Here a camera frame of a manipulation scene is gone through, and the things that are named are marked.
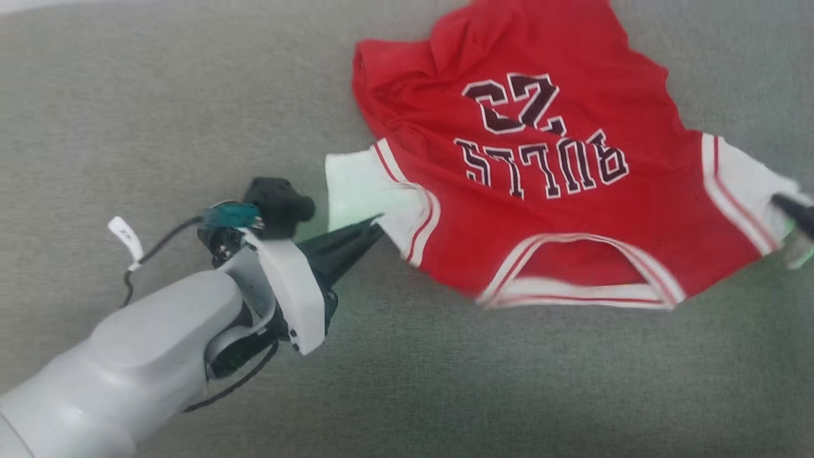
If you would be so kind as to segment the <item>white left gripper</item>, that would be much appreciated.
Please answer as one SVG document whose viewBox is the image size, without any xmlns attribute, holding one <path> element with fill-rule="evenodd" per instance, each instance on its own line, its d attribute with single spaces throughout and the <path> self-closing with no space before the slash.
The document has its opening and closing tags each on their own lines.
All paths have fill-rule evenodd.
<svg viewBox="0 0 814 458">
<path fill-rule="evenodd" d="M 325 298 L 305 255 L 317 257 L 318 279 L 332 288 L 383 237 L 376 217 L 297 243 L 261 240 L 248 229 L 243 232 L 302 356 L 317 350 L 326 337 Z"/>
</svg>

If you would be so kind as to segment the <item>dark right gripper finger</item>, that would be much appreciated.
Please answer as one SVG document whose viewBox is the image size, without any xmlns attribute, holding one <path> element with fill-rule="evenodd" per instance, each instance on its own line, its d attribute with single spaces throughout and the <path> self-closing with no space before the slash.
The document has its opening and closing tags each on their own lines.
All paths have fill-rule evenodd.
<svg viewBox="0 0 814 458">
<path fill-rule="evenodd" d="M 813 243 L 813 206 L 803 205 L 785 194 L 774 194 L 771 203 L 794 223 L 794 227 Z"/>
</svg>

